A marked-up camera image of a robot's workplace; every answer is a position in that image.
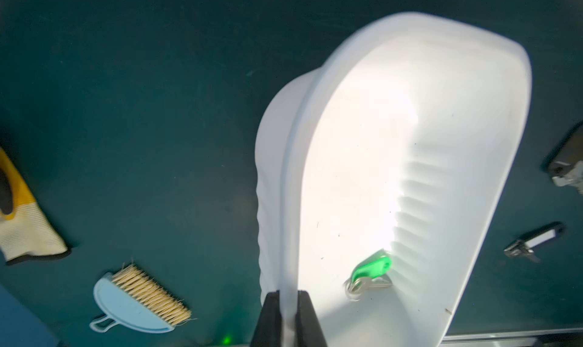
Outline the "white oval storage box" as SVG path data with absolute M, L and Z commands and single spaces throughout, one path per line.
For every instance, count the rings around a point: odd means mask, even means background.
M 352 34 L 268 105 L 255 144 L 261 295 L 279 291 L 297 346 L 298 292 L 329 346 L 437 346 L 510 173 L 531 103 L 525 49 L 408 12 Z M 393 286 L 345 293 L 390 252 Z

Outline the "bright green tag key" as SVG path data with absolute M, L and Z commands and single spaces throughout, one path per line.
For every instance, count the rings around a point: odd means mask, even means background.
M 389 271 L 393 259 L 390 252 L 381 249 L 359 263 L 344 283 L 345 293 L 357 301 L 364 293 L 374 289 L 388 289 L 393 286 Z

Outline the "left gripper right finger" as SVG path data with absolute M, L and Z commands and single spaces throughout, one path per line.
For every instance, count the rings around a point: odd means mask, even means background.
M 311 297 L 306 291 L 298 292 L 298 310 L 295 318 L 298 347 L 327 347 Z

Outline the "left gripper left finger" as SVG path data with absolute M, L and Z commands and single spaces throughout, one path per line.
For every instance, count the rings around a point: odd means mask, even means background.
M 282 316 L 279 309 L 280 292 L 269 292 L 264 300 L 250 347 L 281 347 Z

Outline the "black tag key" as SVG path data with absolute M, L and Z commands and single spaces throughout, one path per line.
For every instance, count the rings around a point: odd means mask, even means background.
M 557 187 L 574 187 L 582 195 L 582 123 L 570 132 L 547 168 Z
M 535 249 L 560 238 L 565 231 L 566 225 L 563 222 L 551 222 L 519 236 L 503 252 L 508 258 L 522 257 L 531 262 L 540 263 L 540 258 L 534 252 Z

